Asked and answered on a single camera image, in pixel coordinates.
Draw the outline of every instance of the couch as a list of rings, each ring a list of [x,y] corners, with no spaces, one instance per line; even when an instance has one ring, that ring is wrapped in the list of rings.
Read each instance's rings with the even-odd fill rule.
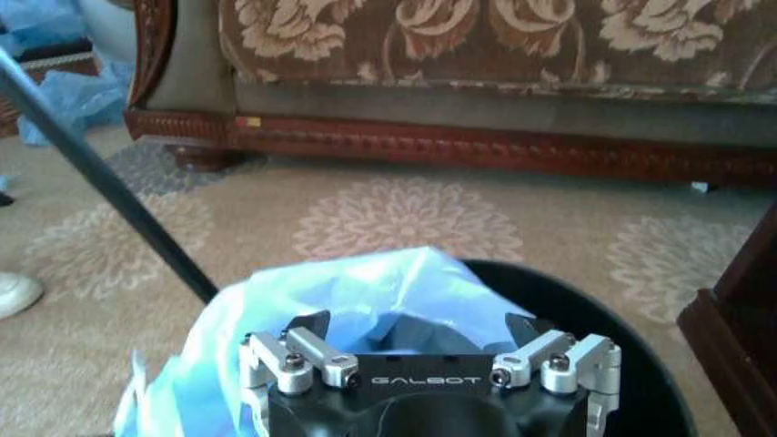
[[[777,186],[776,0],[135,0],[135,138]]]

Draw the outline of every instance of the screw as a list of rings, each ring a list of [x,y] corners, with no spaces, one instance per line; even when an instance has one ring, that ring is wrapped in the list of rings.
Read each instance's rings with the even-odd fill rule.
[[[511,383],[511,374],[504,369],[496,369],[491,372],[491,383],[500,389]]]
[[[303,365],[306,364],[306,359],[303,358],[302,354],[291,353],[290,355],[287,355],[286,363],[287,367],[296,371],[298,369],[303,368]]]
[[[555,353],[551,356],[551,368],[555,371],[568,371],[570,370],[570,357],[564,353]]]
[[[346,377],[346,388],[356,389],[362,385],[362,376],[359,373],[351,373]]]

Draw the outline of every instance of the sofa leg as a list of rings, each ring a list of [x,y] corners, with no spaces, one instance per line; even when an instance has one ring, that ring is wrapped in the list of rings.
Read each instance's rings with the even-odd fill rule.
[[[180,168],[192,171],[220,171],[239,164],[246,154],[236,150],[215,147],[167,145]]]

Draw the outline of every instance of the beige carpet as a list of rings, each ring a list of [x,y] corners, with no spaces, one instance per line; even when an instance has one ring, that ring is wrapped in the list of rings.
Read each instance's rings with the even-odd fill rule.
[[[130,147],[122,128],[90,140],[220,286],[267,266],[422,244],[522,261],[635,325],[702,435],[736,435],[674,320],[715,283],[768,193],[282,158],[187,175],[154,146]],[[0,208],[0,269],[48,288],[0,320],[0,434],[107,432],[130,351],[158,369],[202,305],[55,149],[0,141],[0,174],[18,175],[19,198]]]

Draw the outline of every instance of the silver metal bracket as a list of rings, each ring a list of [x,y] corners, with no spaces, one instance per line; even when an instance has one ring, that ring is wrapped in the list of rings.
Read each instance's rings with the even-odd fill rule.
[[[559,330],[550,330],[522,349],[495,357],[491,382],[500,389],[524,387],[532,382],[532,372],[555,353],[570,349],[574,339]]]
[[[287,333],[287,348],[300,353],[320,370],[324,384],[347,389],[360,384],[360,364],[356,355],[334,349],[307,328],[294,328]]]
[[[542,364],[540,382],[551,393],[572,393],[579,385],[590,390],[588,437],[604,435],[607,415],[620,407],[620,361],[619,345],[591,334]]]
[[[268,332],[254,332],[239,346],[240,398],[252,408],[254,428],[270,435],[270,385],[288,395],[314,385],[314,366],[292,353]]]

